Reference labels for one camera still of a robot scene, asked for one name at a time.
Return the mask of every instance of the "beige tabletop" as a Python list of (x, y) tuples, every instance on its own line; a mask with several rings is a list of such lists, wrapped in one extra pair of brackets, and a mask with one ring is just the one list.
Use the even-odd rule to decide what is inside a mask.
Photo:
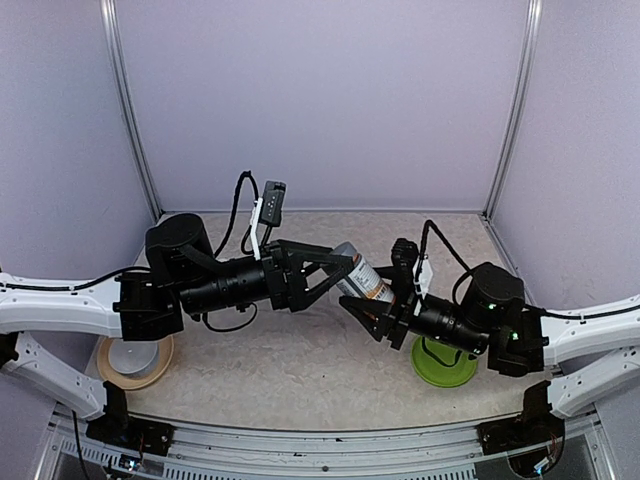
[[(228, 216), (202, 215), (215, 249)], [(272, 239), (336, 246), (349, 240), (375, 266), (390, 264), (397, 237), (419, 243), (432, 218), (471, 266), (500, 259), (476, 215), (419, 213), (286, 213)], [(248, 223), (240, 214), (221, 257), (240, 254)], [(431, 293), (449, 298), (462, 270), (435, 235)], [(274, 312), (259, 302), (255, 322), (229, 334), (208, 331), (184, 316), (165, 375), (128, 392), (132, 412), (212, 425), (287, 430), (367, 430), (445, 424), (520, 411), (524, 390), (544, 378), (514, 379), (486, 369), (486, 355), (466, 384), (443, 389), (413, 371), (410, 334), (400, 351), (377, 343), (338, 305), (333, 289), (306, 311)], [(210, 314), (216, 326), (246, 317), (233, 309)], [(95, 362), (88, 372), (96, 375)]]

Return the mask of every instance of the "tape roll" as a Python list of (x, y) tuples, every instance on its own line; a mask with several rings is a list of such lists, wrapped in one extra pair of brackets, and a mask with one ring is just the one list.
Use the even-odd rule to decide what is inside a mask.
[(98, 372), (103, 380), (107, 380), (123, 390), (139, 390), (157, 381), (169, 368), (173, 357), (173, 337), (168, 336), (158, 341), (158, 351), (154, 364), (144, 369), (142, 375), (123, 375), (116, 371), (109, 362), (109, 350), (113, 345), (113, 338), (105, 338), (98, 348), (96, 363)]

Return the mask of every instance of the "green bowl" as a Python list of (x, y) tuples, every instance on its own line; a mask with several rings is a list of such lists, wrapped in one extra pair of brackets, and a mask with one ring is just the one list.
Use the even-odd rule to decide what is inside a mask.
[(426, 337), (413, 342), (411, 364), (425, 382), (443, 388), (464, 385), (478, 368), (478, 360), (469, 358), (468, 353)]

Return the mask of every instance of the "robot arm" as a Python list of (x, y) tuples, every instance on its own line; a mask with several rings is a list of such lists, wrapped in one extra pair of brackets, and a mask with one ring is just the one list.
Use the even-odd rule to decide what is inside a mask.
[[(428, 294), (419, 280), (424, 251), (398, 239), (391, 268), (378, 269), (396, 294), (393, 304), (342, 297), (340, 303), (377, 341), (387, 338), (399, 349), (411, 331), (473, 355), (488, 354), (488, 368), (520, 377), (590, 353), (607, 352), (600, 360), (570, 375), (544, 381), (524, 395), (520, 415), (478, 426), (485, 454), (494, 454), (564, 437), (564, 419), (640, 376), (640, 296), (578, 311), (547, 311), (525, 303), (522, 280), (492, 264), (468, 268), (454, 286), (454, 301)], [(460, 303), (455, 291), (470, 277)], [(555, 463), (545, 450), (531, 465), (512, 463), (530, 474)]]
[[(89, 437), (135, 450), (141, 437), (145, 442), (164, 439), (151, 442), (161, 444), (159, 449), (146, 451), (166, 454), (169, 425), (129, 418), (121, 389), (64, 364), (29, 332), (83, 332), (149, 341), (182, 331), (183, 311), (206, 322), (207, 312), (241, 310), (267, 298), (273, 309), (308, 308), (353, 268), (353, 261), (316, 245), (285, 240), (257, 243), (258, 223), (269, 231), (280, 225), (284, 190), (284, 184), (267, 182), (256, 203), (251, 221), (253, 256), (217, 260), (202, 219), (182, 214), (147, 232), (150, 268), (130, 267), (87, 283), (0, 272), (0, 369), (72, 408), (88, 421)], [(331, 273), (310, 287), (307, 278), (321, 267), (329, 267)]]

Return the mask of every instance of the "can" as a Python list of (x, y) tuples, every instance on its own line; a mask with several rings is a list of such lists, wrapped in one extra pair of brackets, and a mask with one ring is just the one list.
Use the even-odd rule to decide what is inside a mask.
[(368, 298), (393, 303), (395, 294), (391, 287), (378, 275), (369, 262), (356, 250), (351, 242), (344, 242), (331, 251), (334, 255), (353, 258), (354, 268), (336, 287), (349, 297)]

